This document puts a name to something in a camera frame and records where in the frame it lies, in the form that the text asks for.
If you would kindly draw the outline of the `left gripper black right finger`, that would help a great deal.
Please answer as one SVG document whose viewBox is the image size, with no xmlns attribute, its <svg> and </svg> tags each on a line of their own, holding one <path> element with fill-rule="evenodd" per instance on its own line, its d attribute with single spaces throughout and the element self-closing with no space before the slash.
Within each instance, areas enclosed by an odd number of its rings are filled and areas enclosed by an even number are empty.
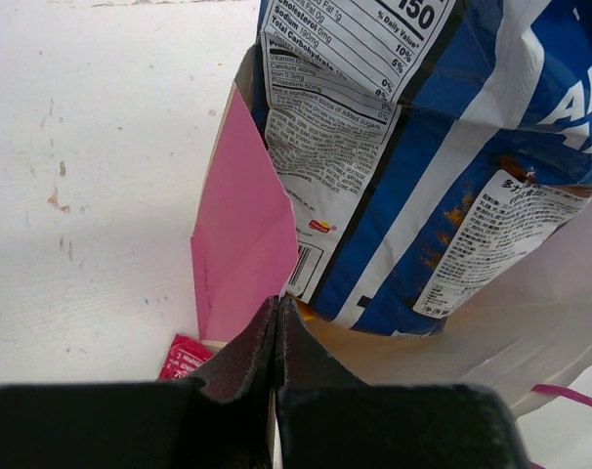
<svg viewBox="0 0 592 469">
<path fill-rule="evenodd" d="M 281 299 L 276 417 L 285 468 L 528 468 L 511 412 L 490 389 L 371 386 L 340 364 Z"/>
</svg>

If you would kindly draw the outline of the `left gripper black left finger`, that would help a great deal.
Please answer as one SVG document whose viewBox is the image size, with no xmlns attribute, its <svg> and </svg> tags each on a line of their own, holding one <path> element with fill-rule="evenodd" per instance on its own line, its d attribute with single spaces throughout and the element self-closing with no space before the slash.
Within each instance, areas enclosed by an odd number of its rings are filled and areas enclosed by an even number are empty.
<svg viewBox="0 0 592 469">
<path fill-rule="evenodd" d="M 0 386 L 0 468 L 268 468 L 279 301 L 178 380 Z"/>
</svg>

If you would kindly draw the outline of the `small pink snack packet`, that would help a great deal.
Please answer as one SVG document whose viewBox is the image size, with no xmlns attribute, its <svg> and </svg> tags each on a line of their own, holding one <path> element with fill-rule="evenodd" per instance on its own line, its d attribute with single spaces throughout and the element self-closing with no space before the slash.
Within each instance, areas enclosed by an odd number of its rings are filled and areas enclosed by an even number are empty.
<svg viewBox="0 0 592 469">
<path fill-rule="evenodd" d="M 199 369 L 212 356 L 213 353 L 201 343 L 186 335 L 176 334 L 170 344 L 157 380 L 184 378 Z"/>
</svg>

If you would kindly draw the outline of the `beige Cakes paper bag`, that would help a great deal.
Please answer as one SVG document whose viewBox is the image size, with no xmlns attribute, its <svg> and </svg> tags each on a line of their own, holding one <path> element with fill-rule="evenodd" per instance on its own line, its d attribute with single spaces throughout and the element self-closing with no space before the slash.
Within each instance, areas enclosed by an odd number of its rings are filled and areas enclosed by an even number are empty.
<svg viewBox="0 0 592 469">
<path fill-rule="evenodd" d="M 291 202 L 250 115 L 253 56 L 234 77 L 191 238 L 200 338 L 224 344 L 297 262 Z M 393 338 L 323 321 L 314 331 L 371 384 L 467 382 L 496 390 L 517 414 L 536 384 L 592 397 L 592 200 L 543 245 L 454 313 L 442 333 Z"/>
</svg>

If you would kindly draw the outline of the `blue chips bag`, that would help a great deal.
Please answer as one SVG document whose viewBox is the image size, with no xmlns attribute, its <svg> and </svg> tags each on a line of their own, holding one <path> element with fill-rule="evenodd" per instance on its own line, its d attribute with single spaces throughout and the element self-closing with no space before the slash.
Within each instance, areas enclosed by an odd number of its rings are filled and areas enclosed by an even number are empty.
<svg viewBox="0 0 592 469">
<path fill-rule="evenodd" d="M 336 325 L 436 333 L 592 197 L 592 1 L 265 1 L 254 64 L 286 289 Z"/>
</svg>

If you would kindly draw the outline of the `orange mango candy bag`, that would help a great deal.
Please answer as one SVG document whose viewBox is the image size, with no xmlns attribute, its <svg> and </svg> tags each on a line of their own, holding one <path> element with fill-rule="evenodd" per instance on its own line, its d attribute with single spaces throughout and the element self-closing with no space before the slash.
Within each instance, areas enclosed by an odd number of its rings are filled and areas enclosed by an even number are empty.
<svg viewBox="0 0 592 469">
<path fill-rule="evenodd" d="M 326 317 L 322 316 L 321 314 L 319 314 L 318 312 L 316 312 L 307 303 L 305 303 L 299 299 L 296 300 L 296 303 L 299 308 L 299 314 L 305 323 L 308 323 L 308 322 L 311 322 L 314 320 L 331 322 L 331 320 L 329 318 L 326 318 Z"/>
</svg>

